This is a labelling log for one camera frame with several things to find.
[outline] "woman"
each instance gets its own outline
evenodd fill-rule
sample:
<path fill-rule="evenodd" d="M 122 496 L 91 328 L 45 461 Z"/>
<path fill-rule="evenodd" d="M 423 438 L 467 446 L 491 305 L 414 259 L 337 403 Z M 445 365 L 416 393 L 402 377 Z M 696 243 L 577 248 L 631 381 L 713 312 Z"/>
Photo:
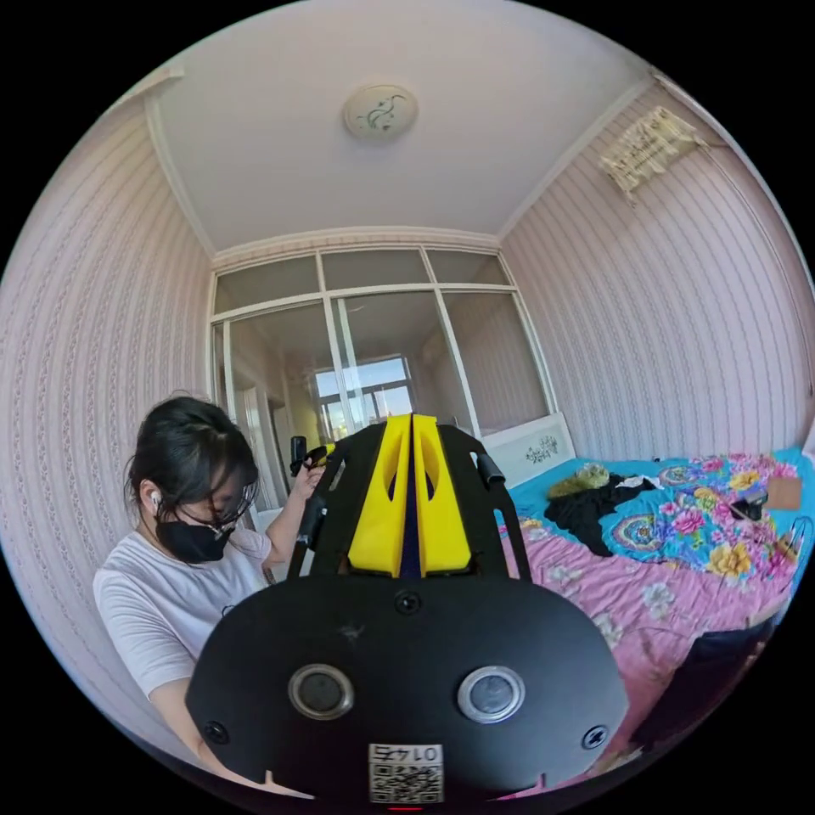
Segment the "woman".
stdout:
<path fill-rule="evenodd" d="M 127 477 L 138 525 L 93 579 L 116 651 L 178 738 L 213 773 L 295 795 L 271 776 L 260 785 L 227 770 L 201 738 L 184 695 L 218 621 L 269 585 L 274 564 L 289 560 L 322 473 L 301 468 L 265 534 L 237 528 L 257 487 L 249 444 L 213 404 L 189 396 L 162 402 L 139 429 Z"/>

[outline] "sticker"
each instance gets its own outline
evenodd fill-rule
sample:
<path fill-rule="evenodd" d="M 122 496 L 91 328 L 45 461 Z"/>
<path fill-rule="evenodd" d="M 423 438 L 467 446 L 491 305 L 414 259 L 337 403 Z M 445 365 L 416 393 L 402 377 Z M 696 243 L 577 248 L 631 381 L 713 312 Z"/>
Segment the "sticker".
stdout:
<path fill-rule="evenodd" d="M 368 791 L 374 804 L 441 803 L 441 745 L 369 745 Z"/>

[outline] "black face mask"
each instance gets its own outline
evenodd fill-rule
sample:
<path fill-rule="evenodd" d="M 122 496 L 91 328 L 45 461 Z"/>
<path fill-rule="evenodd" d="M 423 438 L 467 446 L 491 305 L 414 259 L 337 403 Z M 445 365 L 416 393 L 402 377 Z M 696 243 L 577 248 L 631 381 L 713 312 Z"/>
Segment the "black face mask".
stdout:
<path fill-rule="evenodd" d="M 155 525 L 159 543 L 184 563 L 210 563 L 223 557 L 233 527 L 214 530 L 210 526 L 192 526 L 182 520 L 160 521 Z"/>

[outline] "lens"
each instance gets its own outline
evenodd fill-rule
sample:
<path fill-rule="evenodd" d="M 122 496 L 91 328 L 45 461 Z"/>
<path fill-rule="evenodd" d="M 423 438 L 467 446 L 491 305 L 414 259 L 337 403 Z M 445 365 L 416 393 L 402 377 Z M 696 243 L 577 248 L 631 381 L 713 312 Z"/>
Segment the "lens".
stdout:
<path fill-rule="evenodd" d="M 354 704 L 348 677 L 331 665 L 306 665 L 289 681 L 289 700 L 303 716 L 331 721 L 346 714 Z"/>
<path fill-rule="evenodd" d="M 478 724 L 503 722 L 524 702 L 524 682 L 515 671 L 501 666 L 479 668 L 458 688 L 458 708 Z"/>

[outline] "blue blanket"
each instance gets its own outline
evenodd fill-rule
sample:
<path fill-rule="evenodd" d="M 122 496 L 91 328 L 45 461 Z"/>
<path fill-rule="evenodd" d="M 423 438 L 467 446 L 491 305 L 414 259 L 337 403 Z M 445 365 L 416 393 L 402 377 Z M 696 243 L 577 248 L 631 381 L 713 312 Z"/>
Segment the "blue blanket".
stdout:
<path fill-rule="evenodd" d="M 511 490 L 518 515 L 552 526 L 545 517 L 549 488 L 573 475 L 588 459 L 572 459 Z M 791 448 L 772 455 L 731 454 L 709 458 L 677 458 L 661 462 L 601 462 L 618 475 L 659 478 L 663 489 L 646 491 L 620 505 L 601 520 L 608 549 L 642 562 L 670 561 L 700 571 L 715 571 L 732 580 L 756 573 L 772 579 L 781 557 L 773 546 L 802 515 L 815 515 L 815 470 L 812 462 Z M 803 481 L 799 511 L 765 512 L 758 526 L 739 523 L 727 502 L 761 490 L 773 476 L 798 475 Z M 794 588 L 812 552 L 813 535 L 805 537 Z"/>

